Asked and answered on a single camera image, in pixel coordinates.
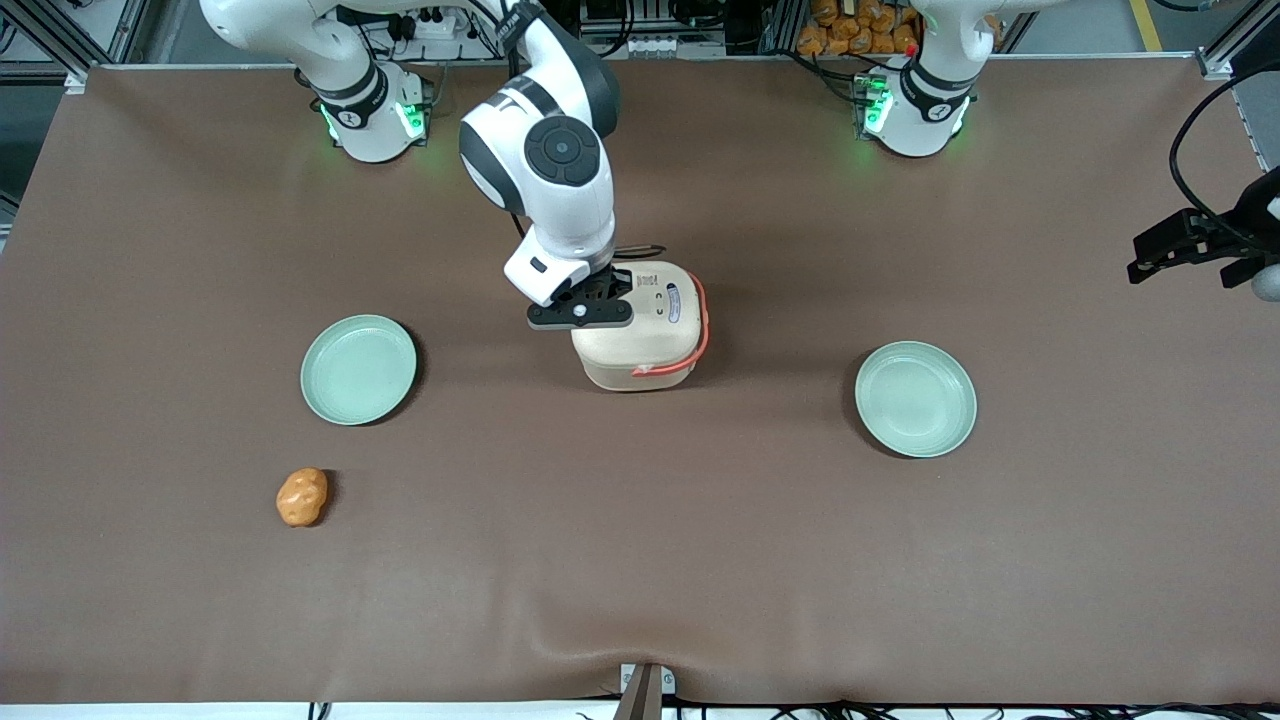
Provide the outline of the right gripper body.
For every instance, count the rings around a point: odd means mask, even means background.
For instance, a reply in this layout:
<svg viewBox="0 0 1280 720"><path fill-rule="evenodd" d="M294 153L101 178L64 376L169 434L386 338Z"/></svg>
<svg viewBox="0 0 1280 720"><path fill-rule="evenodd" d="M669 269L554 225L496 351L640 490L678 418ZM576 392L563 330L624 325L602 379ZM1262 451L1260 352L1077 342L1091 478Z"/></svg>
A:
<svg viewBox="0 0 1280 720"><path fill-rule="evenodd" d="M504 274L530 305L526 320L535 331L580 331L621 328L635 318L632 305L622 296L600 304L571 305L570 290L590 275L607 275L617 268L612 260L595 269L584 258L557 258L543 247L535 231L527 231L504 265Z"/></svg>

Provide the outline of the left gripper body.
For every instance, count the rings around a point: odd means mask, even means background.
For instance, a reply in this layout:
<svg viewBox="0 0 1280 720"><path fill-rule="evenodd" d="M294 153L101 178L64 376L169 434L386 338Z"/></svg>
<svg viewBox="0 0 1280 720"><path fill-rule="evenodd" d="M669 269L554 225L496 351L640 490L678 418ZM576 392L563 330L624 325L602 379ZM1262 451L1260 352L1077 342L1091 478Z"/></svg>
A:
<svg viewBox="0 0 1280 720"><path fill-rule="evenodd" d="M1248 284L1257 299L1268 304L1279 302L1277 196L1279 169L1274 168L1249 183L1219 218L1231 236L1229 247L1235 259L1219 273L1222 287Z"/></svg>

